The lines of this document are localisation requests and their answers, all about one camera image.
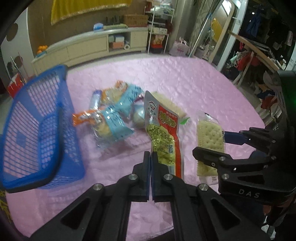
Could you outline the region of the clear cracker pack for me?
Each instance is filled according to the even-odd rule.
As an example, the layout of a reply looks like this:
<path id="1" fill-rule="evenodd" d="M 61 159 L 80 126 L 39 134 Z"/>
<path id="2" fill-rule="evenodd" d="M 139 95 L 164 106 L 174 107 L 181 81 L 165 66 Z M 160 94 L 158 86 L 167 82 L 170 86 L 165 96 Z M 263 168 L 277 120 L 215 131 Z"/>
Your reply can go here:
<path id="1" fill-rule="evenodd" d="M 217 119 L 203 111 L 197 112 L 197 146 L 224 153 L 224 130 Z M 218 173 L 213 167 L 197 161 L 197 176 L 202 183 L 208 185 L 218 184 Z"/>

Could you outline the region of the red yellow snack packet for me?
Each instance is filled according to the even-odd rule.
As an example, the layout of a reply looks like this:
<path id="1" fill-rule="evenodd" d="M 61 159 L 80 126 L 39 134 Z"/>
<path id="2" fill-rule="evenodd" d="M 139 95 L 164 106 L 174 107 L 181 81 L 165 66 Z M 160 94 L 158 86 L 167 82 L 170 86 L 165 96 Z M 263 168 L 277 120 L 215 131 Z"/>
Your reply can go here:
<path id="1" fill-rule="evenodd" d="M 144 94 L 145 130 L 152 142 L 158 162 L 166 165 L 170 174 L 184 177 L 184 160 L 179 138 L 179 116 L 166 108 L 152 93 Z"/>

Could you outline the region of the blue plastic mesh basket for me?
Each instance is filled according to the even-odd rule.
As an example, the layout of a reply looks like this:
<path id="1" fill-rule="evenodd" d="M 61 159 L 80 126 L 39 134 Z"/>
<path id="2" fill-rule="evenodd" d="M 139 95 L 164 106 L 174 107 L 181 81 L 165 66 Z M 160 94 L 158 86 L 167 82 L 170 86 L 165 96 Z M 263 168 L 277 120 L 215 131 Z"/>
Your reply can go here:
<path id="1" fill-rule="evenodd" d="M 1 187 L 8 193 L 78 181 L 85 170 L 67 67 L 41 73 L 15 95 L 1 135 Z"/>

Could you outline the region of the orange Alpenliebe candy pack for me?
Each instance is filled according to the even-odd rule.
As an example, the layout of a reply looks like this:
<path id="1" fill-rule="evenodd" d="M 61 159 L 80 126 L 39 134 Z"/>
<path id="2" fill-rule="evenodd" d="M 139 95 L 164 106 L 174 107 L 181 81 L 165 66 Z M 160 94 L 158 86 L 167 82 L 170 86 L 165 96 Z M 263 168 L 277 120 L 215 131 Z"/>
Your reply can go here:
<path id="1" fill-rule="evenodd" d="M 74 126 L 80 125 L 85 122 L 91 123 L 92 125 L 103 122 L 101 112 L 99 110 L 91 109 L 72 114 L 72 123 Z"/>

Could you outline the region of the round cookie clear blue bag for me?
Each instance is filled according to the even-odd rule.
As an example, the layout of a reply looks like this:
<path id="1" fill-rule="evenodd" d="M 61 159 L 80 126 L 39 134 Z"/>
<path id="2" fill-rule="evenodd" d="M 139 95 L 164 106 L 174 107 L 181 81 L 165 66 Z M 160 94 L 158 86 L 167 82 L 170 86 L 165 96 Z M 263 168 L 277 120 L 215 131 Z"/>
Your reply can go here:
<path id="1" fill-rule="evenodd" d="M 135 128 L 144 128 L 145 127 L 145 112 L 144 112 L 144 103 L 136 102 L 132 107 L 132 123 Z"/>

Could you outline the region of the orange yellow cartoon snack bag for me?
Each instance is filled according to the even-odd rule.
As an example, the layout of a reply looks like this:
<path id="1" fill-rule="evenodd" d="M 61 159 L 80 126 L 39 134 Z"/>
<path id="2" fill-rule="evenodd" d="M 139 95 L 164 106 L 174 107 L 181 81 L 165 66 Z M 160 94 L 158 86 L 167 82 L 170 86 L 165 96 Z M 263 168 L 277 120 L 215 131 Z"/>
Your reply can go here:
<path id="1" fill-rule="evenodd" d="M 104 89 L 101 95 L 101 102 L 105 105 L 117 103 L 128 88 L 128 84 L 118 80 L 113 87 Z"/>

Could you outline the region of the light blue egg roll bag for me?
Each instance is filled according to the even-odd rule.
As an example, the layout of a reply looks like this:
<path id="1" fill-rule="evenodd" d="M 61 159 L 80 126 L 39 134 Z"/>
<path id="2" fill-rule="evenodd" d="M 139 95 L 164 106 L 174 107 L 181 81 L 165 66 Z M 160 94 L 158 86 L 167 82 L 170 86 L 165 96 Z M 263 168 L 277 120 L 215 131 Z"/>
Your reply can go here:
<path id="1" fill-rule="evenodd" d="M 142 97 L 143 92 L 141 87 L 134 84 L 128 84 L 128 88 L 121 96 L 120 100 L 117 103 L 112 104 L 112 106 L 121 116 L 129 118 L 133 104 L 137 99 Z"/>

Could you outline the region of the pink quilted mat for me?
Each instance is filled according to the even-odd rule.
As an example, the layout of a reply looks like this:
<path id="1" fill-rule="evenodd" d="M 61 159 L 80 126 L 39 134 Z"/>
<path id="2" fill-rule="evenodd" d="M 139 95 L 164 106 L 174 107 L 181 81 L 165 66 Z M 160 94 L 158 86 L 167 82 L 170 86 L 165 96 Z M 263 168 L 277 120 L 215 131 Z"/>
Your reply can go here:
<path id="1" fill-rule="evenodd" d="M 238 132 L 264 123 L 245 96 L 219 71 L 200 59 L 149 57 L 112 63 L 97 61 L 72 68 L 67 85 L 76 112 L 88 109 L 94 90 L 113 87 L 118 80 L 140 86 L 164 101 L 170 108 L 185 112 L 188 122 L 180 128 L 185 182 L 195 185 L 197 161 L 192 156 L 196 145 L 196 121 L 203 111 L 217 119 L 225 131 Z M 150 150 L 151 140 L 136 130 L 124 141 L 99 148 L 92 130 L 77 128 L 85 176 L 76 182 L 52 189 L 35 189 L 6 196 L 16 228 L 29 237 L 91 185 L 111 185 L 132 172 Z"/>

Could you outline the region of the wooden clothes rack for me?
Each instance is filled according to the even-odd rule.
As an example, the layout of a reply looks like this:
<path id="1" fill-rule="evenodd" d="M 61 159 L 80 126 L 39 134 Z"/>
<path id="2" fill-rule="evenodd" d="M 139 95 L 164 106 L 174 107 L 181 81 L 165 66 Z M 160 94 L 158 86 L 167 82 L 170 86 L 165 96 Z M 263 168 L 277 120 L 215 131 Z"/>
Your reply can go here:
<path id="1" fill-rule="evenodd" d="M 241 86 L 250 66 L 257 67 L 263 64 L 271 73 L 280 70 L 275 60 L 262 52 L 264 48 L 259 44 L 254 44 L 252 41 L 233 32 L 228 31 L 228 33 L 240 42 L 241 50 L 245 49 L 243 52 L 239 52 L 234 60 L 234 65 L 239 71 L 238 76 L 233 80 L 233 84 L 237 88 Z"/>

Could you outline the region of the blue silver candy tube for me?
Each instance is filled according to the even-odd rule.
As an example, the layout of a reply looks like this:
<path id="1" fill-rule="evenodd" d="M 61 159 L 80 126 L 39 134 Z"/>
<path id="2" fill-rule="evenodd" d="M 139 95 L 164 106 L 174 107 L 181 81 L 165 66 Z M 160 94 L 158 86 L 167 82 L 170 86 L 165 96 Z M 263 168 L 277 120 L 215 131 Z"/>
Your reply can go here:
<path id="1" fill-rule="evenodd" d="M 97 110 L 101 105 L 102 90 L 95 90 L 90 99 L 89 108 Z"/>

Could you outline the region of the pink white shopping bag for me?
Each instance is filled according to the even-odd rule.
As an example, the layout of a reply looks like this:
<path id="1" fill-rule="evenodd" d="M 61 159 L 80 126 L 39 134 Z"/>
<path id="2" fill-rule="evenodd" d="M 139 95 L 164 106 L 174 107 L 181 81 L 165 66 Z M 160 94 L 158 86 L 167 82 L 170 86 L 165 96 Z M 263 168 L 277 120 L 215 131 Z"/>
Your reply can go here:
<path id="1" fill-rule="evenodd" d="M 189 45 L 187 42 L 179 37 L 178 41 L 175 41 L 173 46 L 171 47 L 169 54 L 175 57 L 185 57 L 189 51 Z"/>

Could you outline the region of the wooden framed standing mirror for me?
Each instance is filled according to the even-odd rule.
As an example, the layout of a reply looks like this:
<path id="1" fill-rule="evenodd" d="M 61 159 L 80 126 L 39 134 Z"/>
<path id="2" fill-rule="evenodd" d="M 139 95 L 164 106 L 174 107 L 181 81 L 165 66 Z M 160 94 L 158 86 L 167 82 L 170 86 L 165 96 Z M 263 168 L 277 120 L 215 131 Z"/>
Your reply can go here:
<path id="1" fill-rule="evenodd" d="M 214 58 L 223 42 L 235 11 L 235 4 L 233 1 L 223 1 L 218 9 L 218 12 L 214 15 L 214 19 L 211 20 L 212 40 L 210 43 L 215 43 L 215 46 L 212 46 L 213 50 L 208 57 L 209 63 L 214 61 Z"/>

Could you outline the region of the red paper bag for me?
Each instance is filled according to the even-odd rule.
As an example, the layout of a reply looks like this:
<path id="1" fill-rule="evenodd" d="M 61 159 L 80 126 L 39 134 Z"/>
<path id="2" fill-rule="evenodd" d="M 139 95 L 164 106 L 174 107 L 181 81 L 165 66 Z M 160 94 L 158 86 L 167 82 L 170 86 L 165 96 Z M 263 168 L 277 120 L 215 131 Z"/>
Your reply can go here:
<path id="1" fill-rule="evenodd" d="M 17 73 L 12 77 L 10 84 L 7 87 L 7 91 L 12 99 L 15 98 L 16 94 L 20 91 L 20 89 L 27 83 L 27 80 Z"/>

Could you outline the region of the white metal shelf rack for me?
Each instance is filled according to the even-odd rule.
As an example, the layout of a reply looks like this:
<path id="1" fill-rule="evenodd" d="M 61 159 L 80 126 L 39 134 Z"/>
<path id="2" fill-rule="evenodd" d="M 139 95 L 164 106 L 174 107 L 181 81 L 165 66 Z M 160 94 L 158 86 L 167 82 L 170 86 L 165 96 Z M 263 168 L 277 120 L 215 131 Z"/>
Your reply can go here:
<path id="1" fill-rule="evenodd" d="M 175 16 L 172 2 L 146 1 L 144 14 L 148 17 L 147 53 L 165 54 Z"/>

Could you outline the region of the cream low TV cabinet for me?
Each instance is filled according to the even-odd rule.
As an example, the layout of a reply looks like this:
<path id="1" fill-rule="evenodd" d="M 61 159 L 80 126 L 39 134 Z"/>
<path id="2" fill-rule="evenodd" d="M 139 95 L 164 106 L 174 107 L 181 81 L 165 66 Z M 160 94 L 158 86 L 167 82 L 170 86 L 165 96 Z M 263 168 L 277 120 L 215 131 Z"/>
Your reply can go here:
<path id="1" fill-rule="evenodd" d="M 145 52 L 147 27 L 90 31 L 50 45 L 44 54 L 32 61 L 35 75 L 59 64 L 68 67 L 113 55 Z"/>

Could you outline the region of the cardboard box on cabinet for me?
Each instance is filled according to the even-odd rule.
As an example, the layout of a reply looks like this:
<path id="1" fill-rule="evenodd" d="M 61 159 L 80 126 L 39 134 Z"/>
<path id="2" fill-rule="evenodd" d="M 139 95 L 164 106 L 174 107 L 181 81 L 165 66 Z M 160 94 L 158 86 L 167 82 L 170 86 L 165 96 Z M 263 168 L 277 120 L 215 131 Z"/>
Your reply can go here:
<path id="1" fill-rule="evenodd" d="M 146 27 L 148 18 L 147 15 L 123 15 L 122 23 L 128 27 Z"/>

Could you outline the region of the oranges on blue plate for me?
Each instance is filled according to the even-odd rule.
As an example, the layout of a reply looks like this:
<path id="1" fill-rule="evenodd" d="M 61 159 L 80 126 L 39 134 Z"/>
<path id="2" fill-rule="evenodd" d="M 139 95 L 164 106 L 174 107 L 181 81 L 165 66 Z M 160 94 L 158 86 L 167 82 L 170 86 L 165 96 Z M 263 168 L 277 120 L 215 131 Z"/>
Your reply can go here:
<path id="1" fill-rule="evenodd" d="M 37 49 L 37 55 L 41 54 L 42 52 L 46 51 L 48 49 L 47 45 L 39 46 Z"/>

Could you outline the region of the blue tissue pack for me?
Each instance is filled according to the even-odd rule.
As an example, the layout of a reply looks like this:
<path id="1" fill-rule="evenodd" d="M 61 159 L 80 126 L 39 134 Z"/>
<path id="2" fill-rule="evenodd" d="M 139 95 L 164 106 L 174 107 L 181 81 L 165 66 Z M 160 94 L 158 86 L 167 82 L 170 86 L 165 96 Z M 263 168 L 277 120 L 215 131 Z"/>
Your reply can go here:
<path id="1" fill-rule="evenodd" d="M 104 24 L 103 23 L 95 23 L 93 25 L 93 31 L 103 31 Z"/>

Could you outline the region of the blue handled mop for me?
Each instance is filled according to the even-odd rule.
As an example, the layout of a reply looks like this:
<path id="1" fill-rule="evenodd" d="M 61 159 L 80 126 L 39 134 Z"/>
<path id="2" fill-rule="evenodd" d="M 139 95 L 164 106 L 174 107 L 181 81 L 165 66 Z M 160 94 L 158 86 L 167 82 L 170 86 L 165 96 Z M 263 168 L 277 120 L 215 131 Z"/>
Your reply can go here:
<path id="1" fill-rule="evenodd" d="M 191 48 L 190 52 L 189 52 L 189 58 L 193 57 L 195 52 L 196 52 L 196 49 L 197 49 L 197 46 L 198 46 L 198 43 L 201 39 L 201 36 L 203 34 L 203 31 L 208 23 L 209 20 L 212 20 L 212 14 L 211 13 L 208 13 L 208 15 L 206 16 L 206 18 L 203 20 L 203 23 L 201 25 L 201 28 L 199 30 L 199 33 L 198 33 L 198 36 L 197 36 L 197 39 L 196 41 L 194 42 L 194 45 L 193 47 Z"/>

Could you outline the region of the yellow cloth wall hanging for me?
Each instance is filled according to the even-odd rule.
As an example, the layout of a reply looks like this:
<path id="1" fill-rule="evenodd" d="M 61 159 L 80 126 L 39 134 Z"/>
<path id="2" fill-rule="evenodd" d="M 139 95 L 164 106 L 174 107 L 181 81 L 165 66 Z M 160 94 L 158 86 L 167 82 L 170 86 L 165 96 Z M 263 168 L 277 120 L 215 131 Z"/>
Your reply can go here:
<path id="1" fill-rule="evenodd" d="M 128 7 L 131 3 L 130 0 L 54 0 L 51 10 L 51 25 L 92 11 Z"/>

